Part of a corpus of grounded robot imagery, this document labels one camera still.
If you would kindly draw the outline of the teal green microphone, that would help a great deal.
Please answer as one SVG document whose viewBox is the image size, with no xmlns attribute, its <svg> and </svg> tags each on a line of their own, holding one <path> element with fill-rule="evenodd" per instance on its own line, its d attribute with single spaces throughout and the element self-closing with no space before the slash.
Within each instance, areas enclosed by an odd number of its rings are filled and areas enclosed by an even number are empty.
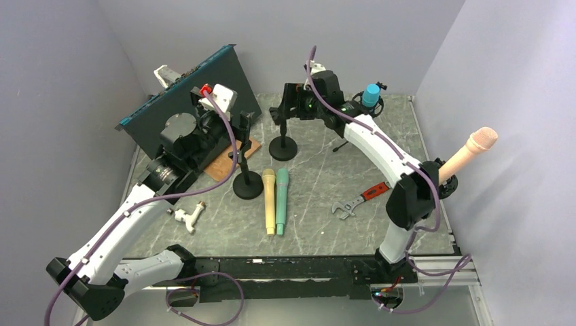
<svg viewBox="0 0 576 326">
<path fill-rule="evenodd" d="M 287 216 L 287 192 L 289 185 L 289 171 L 280 168 L 276 174 L 276 234 L 283 236 Z"/>
</svg>

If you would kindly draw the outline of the black tripod shock mount stand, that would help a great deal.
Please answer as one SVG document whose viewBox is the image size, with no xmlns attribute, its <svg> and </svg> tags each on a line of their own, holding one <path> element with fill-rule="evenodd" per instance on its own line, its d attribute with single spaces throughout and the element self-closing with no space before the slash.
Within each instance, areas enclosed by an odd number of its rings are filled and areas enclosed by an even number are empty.
<svg viewBox="0 0 576 326">
<path fill-rule="evenodd" d="M 382 82 L 377 81 L 375 84 L 377 84 L 380 87 L 380 93 L 382 91 L 387 90 L 388 86 L 384 85 Z M 352 100 L 356 101 L 356 102 L 361 102 L 361 95 L 363 93 L 363 91 L 360 91 L 358 93 L 356 93 L 353 97 Z M 381 95 L 380 95 L 380 100 L 378 102 L 378 104 L 373 107 L 373 108 L 367 108 L 368 113 L 372 116 L 372 117 L 378 117 L 381 113 L 382 110 L 384 109 L 384 100 L 382 99 Z"/>
</svg>

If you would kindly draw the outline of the beige yellow microphone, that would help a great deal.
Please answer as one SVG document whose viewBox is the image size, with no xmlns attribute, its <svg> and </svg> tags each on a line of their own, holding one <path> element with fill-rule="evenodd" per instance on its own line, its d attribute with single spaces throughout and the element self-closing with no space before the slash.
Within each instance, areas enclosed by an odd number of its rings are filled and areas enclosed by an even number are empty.
<svg viewBox="0 0 576 326">
<path fill-rule="evenodd" d="M 266 234 L 273 236 L 276 233 L 275 222 L 275 185 L 276 177 L 271 168 L 267 168 L 262 173 L 262 182 L 264 185 L 264 214 Z"/>
</svg>

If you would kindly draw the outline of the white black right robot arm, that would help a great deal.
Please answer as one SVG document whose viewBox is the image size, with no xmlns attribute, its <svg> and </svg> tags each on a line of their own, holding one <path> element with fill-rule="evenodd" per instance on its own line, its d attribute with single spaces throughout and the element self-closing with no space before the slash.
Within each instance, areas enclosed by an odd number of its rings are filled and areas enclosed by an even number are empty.
<svg viewBox="0 0 576 326">
<path fill-rule="evenodd" d="M 384 107 L 380 82 L 345 100 L 338 77 L 333 71 L 316 71 L 304 83 L 286 83 L 277 107 L 269 109 L 281 135 L 269 150 L 282 150 L 285 160 L 295 156 L 297 147 L 286 137 L 287 120 L 323 121 L 326 128 L 359 149 L 388 181 L 391 195 L 386 204 L 390 224 L 376 251 L 374 272 L 378 279 L 390 282 L 401 271 L 400 262 L 408 258 L 420 221 L 435 212 L 440 199 L 439 168 L 433 161 L 420 162 L 398 147 L 378 127 L 374 118 Z"/>
</svg>

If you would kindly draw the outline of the blue microphone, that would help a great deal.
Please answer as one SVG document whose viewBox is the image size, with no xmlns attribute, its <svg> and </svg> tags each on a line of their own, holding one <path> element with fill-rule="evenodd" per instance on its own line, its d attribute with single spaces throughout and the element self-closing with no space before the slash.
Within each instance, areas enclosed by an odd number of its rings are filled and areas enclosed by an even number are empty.
<svg viewBox="0 0 576 326">
<path fill-rule="evenodd" d="M 369 84 L 361 95 L 361 102 L 364 107 L 373 108 L 380 100 L 380 87 L 377 84 Z"/>
</svg>

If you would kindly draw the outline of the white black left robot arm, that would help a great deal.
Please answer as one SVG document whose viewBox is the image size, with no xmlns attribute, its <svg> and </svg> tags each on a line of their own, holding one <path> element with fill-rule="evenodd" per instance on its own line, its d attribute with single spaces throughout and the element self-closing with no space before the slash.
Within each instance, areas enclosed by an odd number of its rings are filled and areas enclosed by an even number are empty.
<svg viewBox="0 0 576 326">
<path fill-rule="evenodd" d="M 59 288 L 46 308 L 44 325 L 50 324 L 61 293 L 66 293 L 87 318 L 97 321 L 113 312 L 126 296 L 147 286 L 169 279 L 178 285 L 190 283 L 196 273 L 194 264 L 168 249 L 141 260 L 135 269 L 130 264 L 121 267 L 120 262 L 133 242 L 167 209 L 168 200 L 210 192 L 233 173 L 229 170 L 224 179 L 210 187 L 164 196 L 155 196 L 144 185 L 134 186 L 91 240 L 69 258 L 56 257 L 48 264 L 48 274 Z"/>
</svg>

